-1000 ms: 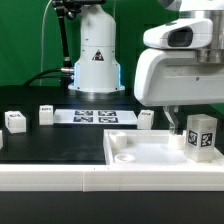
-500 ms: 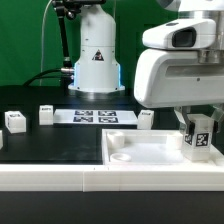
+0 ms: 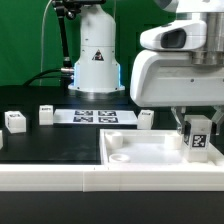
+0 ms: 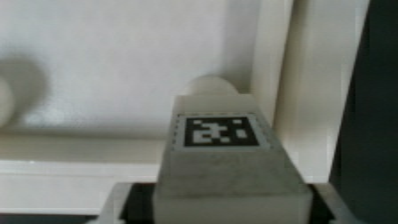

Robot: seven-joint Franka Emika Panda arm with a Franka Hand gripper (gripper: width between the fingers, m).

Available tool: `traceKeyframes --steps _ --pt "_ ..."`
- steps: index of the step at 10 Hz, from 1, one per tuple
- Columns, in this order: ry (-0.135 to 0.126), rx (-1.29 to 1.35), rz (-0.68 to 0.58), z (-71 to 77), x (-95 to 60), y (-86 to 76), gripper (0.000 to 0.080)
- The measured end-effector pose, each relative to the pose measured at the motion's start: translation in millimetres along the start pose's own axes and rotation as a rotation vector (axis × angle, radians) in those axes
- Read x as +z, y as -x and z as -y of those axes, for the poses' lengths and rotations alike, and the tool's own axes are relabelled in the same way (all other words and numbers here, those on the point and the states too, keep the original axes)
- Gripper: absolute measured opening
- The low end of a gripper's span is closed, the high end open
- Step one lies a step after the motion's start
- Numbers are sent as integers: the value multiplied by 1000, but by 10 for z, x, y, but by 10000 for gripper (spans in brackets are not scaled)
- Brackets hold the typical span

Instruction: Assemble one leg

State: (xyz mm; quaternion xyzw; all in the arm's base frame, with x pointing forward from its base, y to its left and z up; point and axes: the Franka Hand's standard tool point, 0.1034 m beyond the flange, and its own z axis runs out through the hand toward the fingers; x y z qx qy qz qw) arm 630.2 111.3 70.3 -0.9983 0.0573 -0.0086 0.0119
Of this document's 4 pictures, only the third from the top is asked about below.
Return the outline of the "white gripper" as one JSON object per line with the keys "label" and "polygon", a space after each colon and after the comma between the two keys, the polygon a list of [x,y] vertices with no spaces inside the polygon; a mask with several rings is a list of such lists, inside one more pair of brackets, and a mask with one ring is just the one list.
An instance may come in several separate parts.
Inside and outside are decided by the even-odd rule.
{"label": "white gripper", "polygon": [[[224,66],[196,65],[193,54],[206,41],[202,20],[176,20],[140,35],[143,50],[135,58],[130,96],[140,107],[172,107],[177,132],[184,133],[186,108],[224,104]],[[212,122],[224,122],[224,106],[215,106]]]}

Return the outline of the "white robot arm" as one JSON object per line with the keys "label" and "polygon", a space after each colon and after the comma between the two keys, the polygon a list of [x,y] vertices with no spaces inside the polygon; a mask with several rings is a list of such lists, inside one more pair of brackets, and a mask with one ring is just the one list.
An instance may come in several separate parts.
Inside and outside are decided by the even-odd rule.
{"label": "white robot arm", "polygon": [[[224,0],[154,0],[177,18],[140,35],[143,50],[133,64],[130,96],[140,107],[170,107],[182,132],[182,109],[212,106],[212,128],[224,123]],[[85,4],[81,52],[71,88],[88,97],[119,86],[114,21],[101,7]]]}

